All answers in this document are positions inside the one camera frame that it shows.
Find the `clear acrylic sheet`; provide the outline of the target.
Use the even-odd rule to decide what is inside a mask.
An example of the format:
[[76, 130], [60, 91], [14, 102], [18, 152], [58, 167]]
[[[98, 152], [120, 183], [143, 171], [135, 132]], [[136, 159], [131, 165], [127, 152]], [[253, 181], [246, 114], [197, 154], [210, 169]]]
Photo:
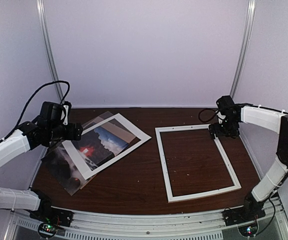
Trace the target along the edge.
[[97, 126], [96, 128], [92, 129], [92, 130], [89, 130], [90, 128], [92, 128], [93, 126], [101, 123], [101, 122], [104, 122], [105, 120], [113, 117], [114, 114], [112, 114], [111, 112], [107, 111], [103, 114], [101, 114], [100, 116], [97, 116], [95, 117], [94, 119], [88, 121], [87, 123], [85, 123], [83, 125], [83, 138], [82, 140], [83, 141], [86, 141], [87, 143], [90, 142], [90, 139], [91, 139], [91, 134], [97, 134], [98, 136], [98, 139], [101, 141], [101, 144], [106, 148], [106, 149], [109, 149], [111, 151], [111, 148], [110, 148], [110, 144], [106, 145], [105, 144], [105, 141], [103, 140], [105, 137], [106, 137], [106, 130], [103, 130], [103, 128], [101, 127], [101, 125]]

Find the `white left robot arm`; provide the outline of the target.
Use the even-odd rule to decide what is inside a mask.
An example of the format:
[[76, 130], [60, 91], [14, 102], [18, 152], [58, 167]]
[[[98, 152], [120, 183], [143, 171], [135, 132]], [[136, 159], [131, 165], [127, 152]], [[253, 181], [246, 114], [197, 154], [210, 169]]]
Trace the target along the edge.
[[[83, 128], [80, 123], [58, 124], [39, 127], [32, 122], [24, 122], [7, 138], [0, 141], [0, 168], [17, 156], [38, 146], [49, 147], [55, 141], [79, 141]], [[32, 190], [17, 190], [0, 187], [0, 209], [36, 211], [45, 222], [56, 217], [55, 209], [50, 207], [47, 197]]]

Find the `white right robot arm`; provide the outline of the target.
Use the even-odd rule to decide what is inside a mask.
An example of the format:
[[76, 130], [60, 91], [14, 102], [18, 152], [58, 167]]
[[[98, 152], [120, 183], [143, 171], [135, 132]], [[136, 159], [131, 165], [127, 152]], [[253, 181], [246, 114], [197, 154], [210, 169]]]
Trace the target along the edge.
[[212, 138], [237, 138], [240, 124], [245, 124], [259, 127], [273, 140], [273, 143], [266, 144], [266, 148], [274, 160], [270, 161], [271, 166], [265, 176], [245, 196], [240, 209], [240, 217], [250, 221], [288, 177], [288, 112], [250, 103], [235, 103], [230, 96], [223, 96], [216, 104], [218, 121], [209, 126]]

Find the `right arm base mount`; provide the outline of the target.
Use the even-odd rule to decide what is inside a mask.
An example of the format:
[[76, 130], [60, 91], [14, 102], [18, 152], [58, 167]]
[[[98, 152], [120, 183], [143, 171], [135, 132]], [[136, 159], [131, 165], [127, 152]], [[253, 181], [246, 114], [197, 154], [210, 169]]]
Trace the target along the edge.
[[264, 201], [257, 201], [251, 193], [244, 198], [242, 207], [226, 208], [222, 212], [226, 226], [240, 225], [238, 231], [243, 237], [255, 237], [259, 232], [258, 219], [265, 217]]

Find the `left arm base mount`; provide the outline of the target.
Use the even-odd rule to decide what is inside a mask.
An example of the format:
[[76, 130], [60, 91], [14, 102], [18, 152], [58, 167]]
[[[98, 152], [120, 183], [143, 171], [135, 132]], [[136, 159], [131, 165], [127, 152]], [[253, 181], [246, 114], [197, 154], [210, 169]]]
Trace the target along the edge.
[[40, 200], [37, 210], [28, 210], [31, 218], [37, 219], [55, 230], [64, 230], [63, 227], [71, 226], [72, 211], [53, 207], [51, 198], [40, 190], [34, 189], [30, 192], [37, 194]]

